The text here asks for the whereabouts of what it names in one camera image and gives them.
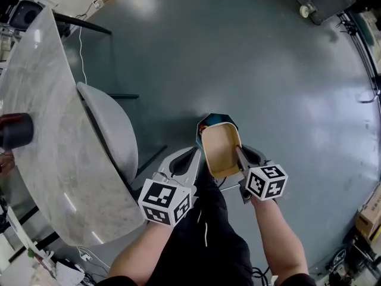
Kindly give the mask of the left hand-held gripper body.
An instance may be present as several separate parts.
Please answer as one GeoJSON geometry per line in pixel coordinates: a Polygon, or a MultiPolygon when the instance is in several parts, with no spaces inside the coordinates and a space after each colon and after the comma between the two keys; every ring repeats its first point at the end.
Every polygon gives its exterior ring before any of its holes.
{"type": "Polygon", "coordinates": [[[138,205],[150,222],[175,227],[193,206],[196,186],[169,178],[164,181],[147,179],[138,205]]]}

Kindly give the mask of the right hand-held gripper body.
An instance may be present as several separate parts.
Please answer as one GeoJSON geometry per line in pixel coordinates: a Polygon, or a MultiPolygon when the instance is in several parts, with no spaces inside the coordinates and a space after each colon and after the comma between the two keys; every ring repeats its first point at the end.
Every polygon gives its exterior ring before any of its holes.
{"type": "Polygon", "coordinates": [[[245,204],[251,197],[260,201],[281,197],[288,181],[287,173],[279,164],[254,166],[244,163],[242,174],[239,190],[245,204]]]}

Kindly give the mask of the beige rectangular tray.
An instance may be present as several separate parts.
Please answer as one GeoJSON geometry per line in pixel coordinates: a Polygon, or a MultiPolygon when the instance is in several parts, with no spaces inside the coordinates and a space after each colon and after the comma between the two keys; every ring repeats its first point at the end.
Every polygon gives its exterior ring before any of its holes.
{"type": "Polygon", "coordinates": [[[233,123],[223,122],[207,127],[202,132],[201,141],[211,176],[223,179],[240,171],[236,147],[242,144],[233,123]]]}

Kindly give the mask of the teal waste bin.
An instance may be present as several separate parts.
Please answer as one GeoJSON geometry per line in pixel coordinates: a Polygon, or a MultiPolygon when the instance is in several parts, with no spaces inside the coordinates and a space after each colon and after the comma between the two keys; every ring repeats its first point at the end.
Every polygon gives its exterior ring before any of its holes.
{"type": "Polygon", "coordinates": [[[236,129],[238,129],[238,126],[236,125],[236,123],[233,121],[233,119],[228,114],[210,113],[210,114],[206,115],[197,124],[197,128],[196,128],[196,140],[195,140],[197,145],[201,149],[203,149],[201,135],[202,135],[202,132],[204,131],[204,129],[206,127],[209,127],[209,126],[212,126],[212,125],[216,125],[216,124],[219,124],[219,123],[224,123],[224,122],[231,123],[231,124],[233,124],[236,127],[236,129]]]}

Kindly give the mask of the person's left forearm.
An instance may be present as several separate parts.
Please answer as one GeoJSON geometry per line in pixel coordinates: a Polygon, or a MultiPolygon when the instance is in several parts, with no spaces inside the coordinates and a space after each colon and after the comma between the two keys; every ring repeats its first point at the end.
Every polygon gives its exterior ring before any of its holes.
{"type": "Polygon", "coordinates": [[[136,285],[144,286],[150,279],[169,240],[173,227],[147,224],[145,230],[113,261],[108,277],[126,276],[136,285]]]}

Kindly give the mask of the person's right forearm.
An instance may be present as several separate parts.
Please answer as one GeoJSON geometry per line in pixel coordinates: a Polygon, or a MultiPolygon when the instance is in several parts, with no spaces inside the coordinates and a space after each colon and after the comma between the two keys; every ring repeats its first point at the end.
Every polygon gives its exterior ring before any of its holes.
{"type": "Polygon", "coordinates": [[[261,234],[266,261],[276,285],[280,286],[288,278],[308,273],[304,248],[296,234],[285,221],[274,200],[261,201],[251,198],[261,234]]]}

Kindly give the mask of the person's black clothing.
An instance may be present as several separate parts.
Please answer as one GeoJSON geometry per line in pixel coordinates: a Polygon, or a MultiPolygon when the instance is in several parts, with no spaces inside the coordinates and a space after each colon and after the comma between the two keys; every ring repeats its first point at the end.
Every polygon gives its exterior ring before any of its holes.
{"type": "MultiPolygon", "coordinates": [[[[193,208],[175,227],[144,286],[254,286],[246,241],[228,220],[223,194],[204,172],[193,208]]],[[[97,286],[138,286],[126,276],[108,276],[97,286]]],[[[296,274],[280,286],[316,286],[310,274],[296,274]]]]}

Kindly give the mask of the light grey chair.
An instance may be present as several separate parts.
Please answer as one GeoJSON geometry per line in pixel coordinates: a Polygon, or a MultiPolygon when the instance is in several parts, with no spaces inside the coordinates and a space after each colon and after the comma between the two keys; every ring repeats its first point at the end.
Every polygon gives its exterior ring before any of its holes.
{"type": "Polygon", "coordinates": [[[132,123],[111,96],[83,82],[77,90],[87,104],[108,152],[124,181],[131,184],[138,175],[138,144],[132,123]]]}

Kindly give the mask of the grey marble table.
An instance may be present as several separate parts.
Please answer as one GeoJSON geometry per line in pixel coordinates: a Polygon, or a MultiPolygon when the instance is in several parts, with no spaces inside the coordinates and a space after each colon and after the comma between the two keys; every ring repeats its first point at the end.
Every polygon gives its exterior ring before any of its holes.
{"type": "Polygon", "coordinates": [[[123,237],[144,222],[78,95],[52,10],[36,17],[0,74],[0,115],[27,113],[30,144],[13,154],[35,204],[71,246],[123,237]]]}

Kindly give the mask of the cardboard box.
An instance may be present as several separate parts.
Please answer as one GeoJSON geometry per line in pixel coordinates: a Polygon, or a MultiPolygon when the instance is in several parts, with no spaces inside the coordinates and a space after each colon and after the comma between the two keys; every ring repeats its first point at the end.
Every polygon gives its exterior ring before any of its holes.
{"type": "Polygon", "coordinates": [[[381,183],[358,210],[355,227],[362,236],[373,241],[377,238],[381,226],[381,183]]]}

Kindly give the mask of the black thermal jug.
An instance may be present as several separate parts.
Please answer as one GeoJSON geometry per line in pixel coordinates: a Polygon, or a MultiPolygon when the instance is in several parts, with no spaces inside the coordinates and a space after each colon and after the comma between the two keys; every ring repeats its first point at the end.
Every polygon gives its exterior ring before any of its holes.
{"type": "Polygon", "coordinates": [[[3,114],[0,116],[0,147],[13,150],[31,143],[34,125],[27,113],[3,114]]]}

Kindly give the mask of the dark grey chair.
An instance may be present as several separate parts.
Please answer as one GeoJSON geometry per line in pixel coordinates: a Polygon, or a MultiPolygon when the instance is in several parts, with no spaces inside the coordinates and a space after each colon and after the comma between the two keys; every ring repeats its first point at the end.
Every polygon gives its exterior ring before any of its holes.
{"type": "Polygon", "coordinates": [[[8,25],[15,30],[25,32],[34,19],[43,10],[43,6],[30,0],[19,1],[11,13],[8,25]]]}

